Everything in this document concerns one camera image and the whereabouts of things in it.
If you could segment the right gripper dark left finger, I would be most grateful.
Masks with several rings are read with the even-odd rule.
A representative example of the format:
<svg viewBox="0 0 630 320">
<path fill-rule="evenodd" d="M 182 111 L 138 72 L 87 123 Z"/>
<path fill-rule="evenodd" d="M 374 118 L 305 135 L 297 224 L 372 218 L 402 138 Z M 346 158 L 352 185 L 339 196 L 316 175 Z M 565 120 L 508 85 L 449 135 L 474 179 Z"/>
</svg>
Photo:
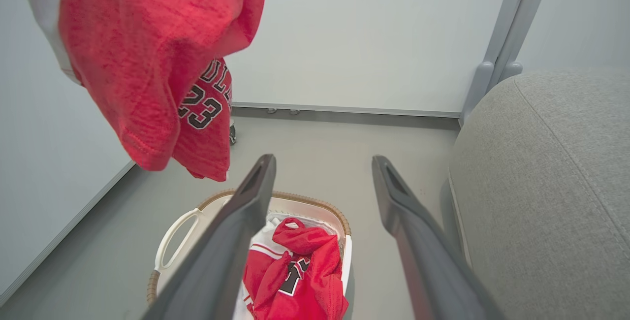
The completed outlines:
<svg viewBox="0 0 630 320">
<path fill-rule="evenodd" d="M 199 208 L 165 233 L 148 286 L 145 320 L 230 320 L 250 240 L 265 226 L 276 158 L 256 161 L 213 219 Z"/>
</svg>

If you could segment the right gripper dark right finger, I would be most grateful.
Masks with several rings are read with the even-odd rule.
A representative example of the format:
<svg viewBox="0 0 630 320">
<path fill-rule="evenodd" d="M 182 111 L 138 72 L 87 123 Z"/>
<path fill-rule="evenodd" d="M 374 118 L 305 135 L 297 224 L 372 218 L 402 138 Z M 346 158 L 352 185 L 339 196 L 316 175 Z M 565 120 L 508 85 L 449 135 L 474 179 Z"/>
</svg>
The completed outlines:
<svg viewBox="0 0 630 320">
<path fill-rule="evenodd" d="M 396 240 L 417 320 L 503 320 L 490 293 L 392 162 L 372 157 L 382 225 Z"/>
</svg>

